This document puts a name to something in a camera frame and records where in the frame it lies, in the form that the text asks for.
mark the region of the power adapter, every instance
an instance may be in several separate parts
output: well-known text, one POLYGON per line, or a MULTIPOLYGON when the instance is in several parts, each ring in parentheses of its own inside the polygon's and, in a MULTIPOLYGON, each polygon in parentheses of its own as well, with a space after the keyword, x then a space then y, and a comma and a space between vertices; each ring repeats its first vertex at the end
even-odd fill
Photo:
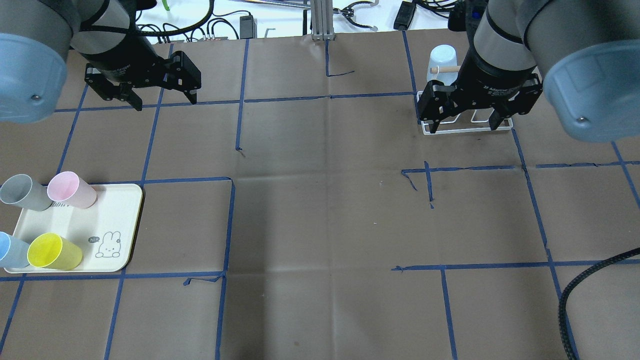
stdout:
POLYGON ((396 15, 396 21, 394 21, 394 29, 401 30, 401 31, 409 29, 409 25, 411 25, 411 21, 413 20, 414 13, 415 13, 415 3, 409 3, 407 1, 403 1, 400 4, 400 9, 398 9, 398 14, 396 15))
POLYGON ((240 38, 257 38, 258 24, 253 15, 240 16, 240 38))

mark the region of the white background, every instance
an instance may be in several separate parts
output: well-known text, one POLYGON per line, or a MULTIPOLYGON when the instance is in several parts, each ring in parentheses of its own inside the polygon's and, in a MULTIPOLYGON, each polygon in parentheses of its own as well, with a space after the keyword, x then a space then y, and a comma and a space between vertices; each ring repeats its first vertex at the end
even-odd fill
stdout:
MULTIPOLYGON (((171 11, 165 11, 162 6, 162 1, 158 0, 158 5, 155 8, 142 13, 142 17, 137 21, 137 24, 151 23, 162 27, 162 23, 169 22, 170 24, 183 28, 198 22, 209 8, 208 0, 167 1, 171 11)), ((356 0, 333 0, 333 7, 343 8, 354 1, 356 0)), ((354 7, 356 22, 377 26, 378 31, 393 31, 394 19, 396 18, 401 1, 402 0, 380 0, 379 4, 373 7, 356 5, 354 7)), ((267 28, 272 29, 269 30, 268 37, 293 37, 302 35, 303 21, 302 10, 300 9, 267 4, 251 4, 233 0, 216 0, 214 5, 214 13, 218 15, 236 10, 251 11, 258 22, 257 32, 259 38, 264 37, 267 28)), ((225 18, 239 31, 239 18, 243 15, 246 14, 239 13, 229 15, 225 18)), ((352 26, 342 15, 333 16, 333 27, 336 33, 370 31, 352 26)), ((439 29, 446 27, 446 19, 418 6, 410 29, 439 29)), ((217 37, 235 38, 233 31, 225 24, 217 24, 215 30, 217 37)), ((194 37, 201 38, 202 33, 196 31, 194 37)), ((179 35, 171 37, 171 39, 184 40, 185 36, 179 35)), ((149 38, 149 40, 152 43, 157 42, 155 38, 149 38)))

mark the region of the plastic cup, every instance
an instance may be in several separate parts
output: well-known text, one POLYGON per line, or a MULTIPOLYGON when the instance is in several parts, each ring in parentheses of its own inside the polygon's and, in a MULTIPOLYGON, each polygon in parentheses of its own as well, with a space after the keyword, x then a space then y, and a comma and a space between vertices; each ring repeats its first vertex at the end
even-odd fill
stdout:
POLYGON ((49 182, 47 195, 53 201, 75 208, 86 209, 93 205, 98 194, 73 171, 64 171, 49 182))
POLYGON ((38 236, 27 251, 29 264, 37 268, 71 270, 82 261, 82 250, 54 233, 38 236))
POLYGON ((458 57, 456 56, 456 50, 451 45, 438 45, 431 51, 429 57, 429 71, 427 71, 427 81, 440 80, 444 85, 451 85, 457 78, 457 72, 446 72, 442 74, 432 74, 432 67, 444 67, 444 66, 457 66, 458 57))
POLYGON ((24 268, 29 265, 29 244, 0 231, 0 267, 24 268))
POLYGON ((0 200, 19 208, 43 211, 51 206, 47 189, 27 174, 11 176, 0 188, 0 200))

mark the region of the gray robot arm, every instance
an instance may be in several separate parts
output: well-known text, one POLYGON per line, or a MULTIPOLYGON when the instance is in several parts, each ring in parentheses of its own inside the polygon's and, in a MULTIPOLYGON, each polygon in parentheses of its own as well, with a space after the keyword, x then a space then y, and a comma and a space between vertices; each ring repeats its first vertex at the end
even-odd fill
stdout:
POLYGON ((27 123, 53 113, 69 46, 89 64, 87 84, 104 100, 140 111, 135 88, 176 89, 192 103, 201 87, 198 68, 182 51, 161 58, 135 25, 136 10, 152 0, 0 0, 0 121, 27 123), (81 31, 91 27, 114 31, 81 31))
MULTIPOLYGON (((484 0, 466 0, 467 20, 484 0)), ((437 130, 446 117, 494 108, 497 127, 526 114, 542 89, 574 138, 640 134, 640 1, 489 0, 452 86, 430 81, 420 115, 437 130), (541 84, 533 74, 538 66, 541 84)))

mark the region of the blue cup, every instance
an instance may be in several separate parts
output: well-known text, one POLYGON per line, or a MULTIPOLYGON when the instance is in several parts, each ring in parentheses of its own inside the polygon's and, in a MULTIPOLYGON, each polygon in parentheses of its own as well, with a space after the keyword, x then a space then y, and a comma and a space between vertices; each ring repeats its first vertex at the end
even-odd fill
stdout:
POLYGON ((0 231, 0 267, 24 268, 27 260, 29 244, 0 231))

